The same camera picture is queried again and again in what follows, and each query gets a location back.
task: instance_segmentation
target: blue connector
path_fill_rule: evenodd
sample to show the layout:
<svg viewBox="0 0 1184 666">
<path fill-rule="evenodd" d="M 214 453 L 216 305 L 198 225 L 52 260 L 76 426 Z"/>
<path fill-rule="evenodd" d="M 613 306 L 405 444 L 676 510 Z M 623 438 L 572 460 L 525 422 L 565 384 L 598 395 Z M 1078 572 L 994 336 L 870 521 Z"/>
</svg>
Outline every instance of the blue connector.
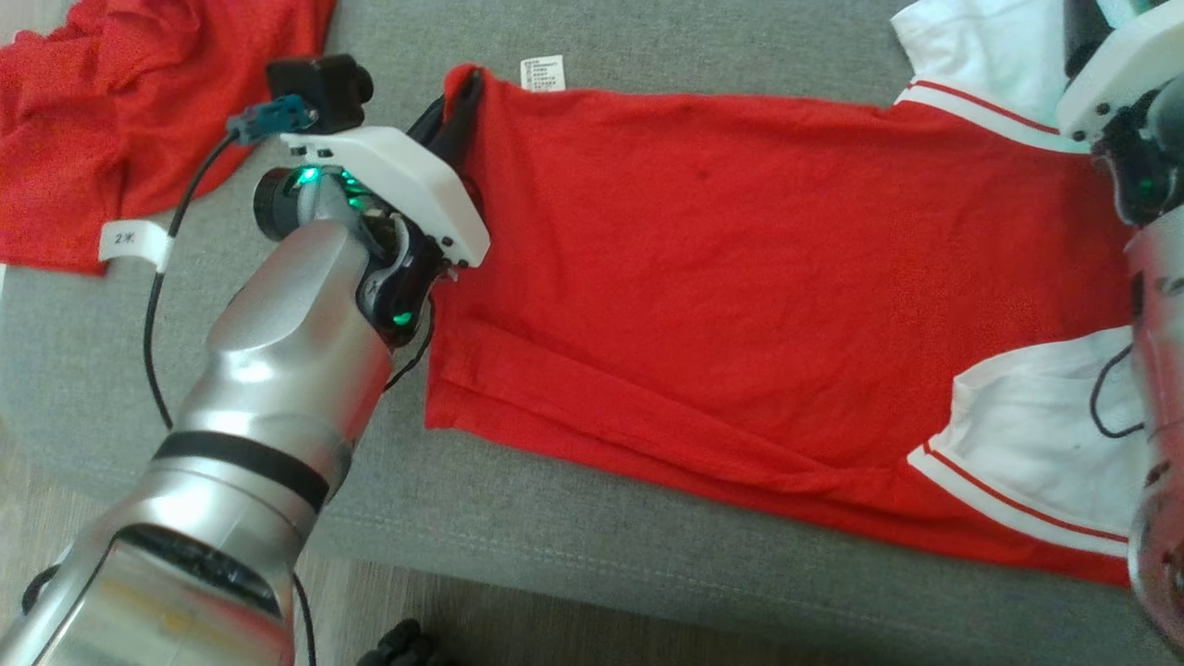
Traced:
<svg viewBox="0 0 1184 666">
<path fill-rule="evenodd" d="M 236 141 L 240 146 L 251 146 L 276 134 L 308 129 L 316 119 L 316 109 L 305 104 L 300 95 L 284 95 L 266 104 L 247 107 L 242 114 L 226 119 L 226 132 L 238 130 Z"/>
</svg>

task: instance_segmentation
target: tag with handwriting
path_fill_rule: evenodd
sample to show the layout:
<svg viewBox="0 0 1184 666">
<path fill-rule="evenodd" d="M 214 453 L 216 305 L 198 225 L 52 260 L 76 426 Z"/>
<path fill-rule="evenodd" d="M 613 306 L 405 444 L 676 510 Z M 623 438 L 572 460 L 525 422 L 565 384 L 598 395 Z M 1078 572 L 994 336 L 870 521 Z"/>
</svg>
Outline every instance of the tag with handwriting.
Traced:
<svg viewBox="0 0 1184 666">
<path fill-rule="evenodd" d="M 173 239 L 149 219 L 121 219 L 103 225 L 98 241 L 98 261 L 115 257 L 140 257 L 156 264 L 156 273 L 168 268 Z"/>
</svg>

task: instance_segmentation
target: white tag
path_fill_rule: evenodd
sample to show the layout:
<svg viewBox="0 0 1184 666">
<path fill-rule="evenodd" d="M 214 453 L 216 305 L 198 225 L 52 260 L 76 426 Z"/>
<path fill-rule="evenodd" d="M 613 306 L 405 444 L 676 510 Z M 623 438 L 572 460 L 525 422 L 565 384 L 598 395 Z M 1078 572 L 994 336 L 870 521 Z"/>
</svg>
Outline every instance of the white tag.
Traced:
<svg viewBox="0 0 1184 666">
<path fill-rule="evenodd" d="M 168 268 L 173 239 L 149 219 L 121 219 L 103 225 L 98 241 L 98 261 L 115 257 L 140 257 L 156 264 L 156 273 Z"/>
<path fill-rule="evenodd" d="M 522 60 L 522 88 L 532 92 L 567 90 L 564 78 L 564 57 L 543 56 Z"/>
</svg>

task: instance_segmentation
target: red fabric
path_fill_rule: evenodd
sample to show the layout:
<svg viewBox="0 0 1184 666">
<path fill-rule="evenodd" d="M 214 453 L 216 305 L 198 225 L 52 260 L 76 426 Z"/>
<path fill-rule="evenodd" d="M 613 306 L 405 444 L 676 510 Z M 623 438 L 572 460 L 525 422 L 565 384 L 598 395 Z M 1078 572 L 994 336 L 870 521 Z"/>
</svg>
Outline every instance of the red fabric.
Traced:
<svg viewBox="0 0 1184 666">
<path fill-rule="evenodd" d="M 913 103 L 487 72 L 466 172 L 493 248 L 437 292 L 430 427 L 1125 584 L 1122 561 L 1004 527 L 905 461 L 955 373 L 1127 321 L 1127 231 L 1088 158 Z"/>
<path fill-rule="evenodd" d="M 268 100 L 268 60 L 320 53 L 335 1 L 82 0 L 19 33 L 0 49 L 0 263 L 101 274 L 103 223 L 175 206 L 226 117 Z"/>
</svg>

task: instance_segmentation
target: red stripe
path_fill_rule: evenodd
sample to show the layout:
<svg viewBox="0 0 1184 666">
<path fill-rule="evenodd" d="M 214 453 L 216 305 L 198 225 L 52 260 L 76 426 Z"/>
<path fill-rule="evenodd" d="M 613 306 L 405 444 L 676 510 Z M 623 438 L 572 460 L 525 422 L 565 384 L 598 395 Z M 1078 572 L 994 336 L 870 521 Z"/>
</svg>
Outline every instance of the red stripe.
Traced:
<svg viewBox="0 0 1184 666">
<path fill-rule="evenodd" d="M 991 111 L 995 111 L 995 113 L 999 114 L 1000 116 L 1009 117 L 1009 119 L 1011 119 L 1011 120 L 1014 120 L 1014 121 L 1016 121 L 1016 122 L 1018 122 L 1021 124 L 1025 124 L 1025 126 L 1028 126 L 1028 127 L 1030 127 L 1032 129 L 1038 129 L 1038 130 L 1045 132 L 1048 134 L 1056 134 L 1057 136 L 1061 135 L 1061 133 L 1057 132 L 1055 127 L 1049 127 L 1047 124 L 1041 124 L 1041 123 L 1038 123 L 1038 122 L 1036 122 L 1034 120 L 1025 119 L 1024 116 L 1022 116 L 1019 114 L 1016 114 L 1014 111 L 1009 111 L 1008 109 L 1004 109 L 1003 107 L 999 107 L 998 104 L 992 104 L 992 103 L 987 102 L 986 100 L 980 100 L 980 98 L 978 98 L 978 97 L 976 97 L 976 96 L 973 96 L 973 95 L 971 95 L 969 92 L 963 92 L 961 90 L 958 90 L 957 88 L 950 88 L 948 85 L 941 85 L 940 83 L 933 83 L 932 81 L 915 81 L 915 82 L 908 84 L 909 88 L 912 88 L 914 85 L 920 85 L 921 88 L 931 88 L 933 90 L 940 90 L 940 91 L 942 91 L 942 92 L 945 92 L 947 95 L 953 95 L 954 97 L 961 97 L 963 100 L 966 100 L 967 102 L 972 102 L 974 104 L 978 104 L 979 107 L 983 107 L 984 109 L 989 109 Z"/>
<path fill-rule="evenodd" d="M 1009 497 L 1006 497 L 1004 494 L 1000 494 L 995 488 L 992 488 L 992 487 L 987 486 L 986 484 L 984 484 L 984 482 L 979 481 L 978 479 L 976 479 L 971 473 L 966 472 L 961 467 L 958 467 L 958 465 L 955 465 L 952 460 L 950 460 L 948 457 L 946 457 L 945 455 L 942 455 L 940 452 L 935 452 L 932 448 L 929 448 L 929 442 L 925 442 L 925 453 L 928 454 L 928 455 L 932 455 L 935 459 L 938 459 L 942 465 L 945 465 L 950 469 L 954 470 L 954 473 L 958 474 L 959 476 L 961 476 L 963 479 L 965 479 L 965 480 L 970 481 L 971 484 L 973 484 L 974 487 L 977 487 L 978 489 L 980 489 L 984 493 L 991 495 L 992 498 L 1002 501 L 1003 504 L 1010 506 L 1011 508 L 1015 508 L 1016 511 L 1022 511 L 1022 512 L 1027 513 L 1028 515 L 1031 515 L 1032 518 L 1038 518 L 1040 520 L 1043 520 L 1044 523 L 1049 523 L 1051 525 L 1056 525 L 1057 527 L 1061 527 L 1061 529 L 1064 529 L 1064 530 L 1069 530 L 1070 532 L 1077 532 L 1080 534 L 1088 534 L 1090 537 L 1098 537 L 1098 538 L 1101 538 L 1101 539 L 1108 539 L 1108 540 L 1118 542 L 1118 543 L 1121 543 L 1121 544 L 1127 543 L 1126 537 L 1124 537 L 1121 534 L 1113 534 L 1111 532 L 1102 532 L 1101 530 L 1092 530 L 1089 527 L 1082 527 L 1080 525 L 1074 525 L 1072 523 L 1066 523 L 1064 520 L 1061 520 L 1058 518 L 1054 518 L 1051 515 L 1048 515 L 1047 513 L 1041 513 L 1040 511 L 1036 511 L 1035 508 L 1032 508 L 1030 506 L 1024 506 L 1024 505 L 1019 504 L 1018 501 L 1016 501 L 1016 500 L 1014 500 L 1014 499 L 1011 499 L 1011 498 L 1009 498 Z"/>
</svg>

